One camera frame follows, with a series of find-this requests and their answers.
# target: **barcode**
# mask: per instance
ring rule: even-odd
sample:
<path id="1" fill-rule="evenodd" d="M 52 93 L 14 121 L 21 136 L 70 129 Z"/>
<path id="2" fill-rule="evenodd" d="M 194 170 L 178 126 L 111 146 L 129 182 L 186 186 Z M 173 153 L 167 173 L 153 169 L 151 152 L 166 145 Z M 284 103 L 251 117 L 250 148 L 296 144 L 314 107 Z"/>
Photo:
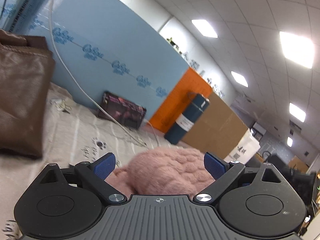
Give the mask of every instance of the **barcode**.
<path id="1" fill-rule="evenodd" d="M 233 155 L 233 159 L 237 160 L 240 157 L 240 155 L 238 153 Z"/>

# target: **ceiling light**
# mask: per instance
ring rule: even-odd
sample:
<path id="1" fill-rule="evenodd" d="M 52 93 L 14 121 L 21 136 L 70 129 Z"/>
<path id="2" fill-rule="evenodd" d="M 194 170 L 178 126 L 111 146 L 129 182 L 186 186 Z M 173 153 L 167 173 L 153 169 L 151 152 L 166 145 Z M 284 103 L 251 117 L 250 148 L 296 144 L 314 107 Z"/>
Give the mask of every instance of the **ceiling light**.
<path id="1" fill-rule="evenodd" d="M 282 51 L 287 59 L 304 67 L 312 68 L 315 48 L 308 38 L 280 32 Z"/>
<path id="2" fill-rule="evenodd" d="M 218 35 L 206 20 L 192 20 L 193 25 L 201 32 L 203 36 L 218 38 Z"/>
<path id="3" fill-rule="evenodd" d="M 245 87 L 248 87 L 248 83 L 247 83 L 247 81 L 245 80 L 245 78 L 244 78 L 243 75 L 240 75 L 240 74 L 238 74 L 238 73 L 236 73 L 236 72 L 233 72 L 233 71 L 231 71 L 231 74 L 233 75 L 233 77 L 235 78 L 235 80 L 236 80 L 239 84 L 241 84 L 241 85 L 243 85 L 243 86 L 245 86 Z"/>
<path id="4" fill-rule="evenodd" d="M 287 139 L 287 145 L 288 145 L 289 147 L 292 146 L 292 142 L 293 142 L 293 140 L 292 140 L 290 137 L 288 137 L 288 139 Z"/>
<path id="5" fill-rule="evenodd" d="M 299 119 L 301 122 L 304 122 L 304 120 L 306 119 L 306 113 L 303 112 L 299 107 L 295 106 L 293 103 L 289 104 L 289 113 Z"/>

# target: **brown leather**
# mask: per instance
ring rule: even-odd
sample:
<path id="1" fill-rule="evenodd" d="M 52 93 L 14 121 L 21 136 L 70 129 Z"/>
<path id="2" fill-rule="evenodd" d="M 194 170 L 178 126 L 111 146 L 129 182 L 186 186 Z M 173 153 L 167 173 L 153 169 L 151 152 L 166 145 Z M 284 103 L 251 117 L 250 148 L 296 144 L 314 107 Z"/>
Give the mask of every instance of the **brown leather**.
<path id="1" fill-rule="evenodd" d="M 45 102 L 54 64 L 44 37 L 0 29 L 0 152 L 42 156 Z"/>

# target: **silver pivot bolt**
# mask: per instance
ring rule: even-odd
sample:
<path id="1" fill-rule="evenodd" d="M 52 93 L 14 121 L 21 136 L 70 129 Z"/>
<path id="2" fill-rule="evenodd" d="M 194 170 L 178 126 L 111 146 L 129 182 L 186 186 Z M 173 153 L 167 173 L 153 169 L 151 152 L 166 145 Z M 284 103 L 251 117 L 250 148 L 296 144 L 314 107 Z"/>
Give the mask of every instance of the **silver pivot bolt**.
<path id="1" fill-rule="evenodd" d="M 109 200 L 112 202 L 119 202 L 122 201 L 124 199 L 124 196 L 122 196 L 121 194 L 112 194 L 109 196 Z"/>
<path id="2" fill-rule="evenodd" d="M 211 200 L 211 196 L 209 194 L 199 194 L 196 196 L 196 199 L 202 202 L 207 202 Z"/>

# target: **pink surface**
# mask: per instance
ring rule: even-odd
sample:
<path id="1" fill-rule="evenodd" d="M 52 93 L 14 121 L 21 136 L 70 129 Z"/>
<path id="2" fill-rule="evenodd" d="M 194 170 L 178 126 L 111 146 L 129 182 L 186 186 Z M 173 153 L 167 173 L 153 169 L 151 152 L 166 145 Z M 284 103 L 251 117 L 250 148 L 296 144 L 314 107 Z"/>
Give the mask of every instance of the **pink surface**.
<path id="1" fill-rule="evenodd" d="M 196 149 L 158 147 L 136 155 L 128 165 L 115 169 L 106 179 L 125 194 L 195 194 L 214 179 L 204 168 L 204 154 Z"/>

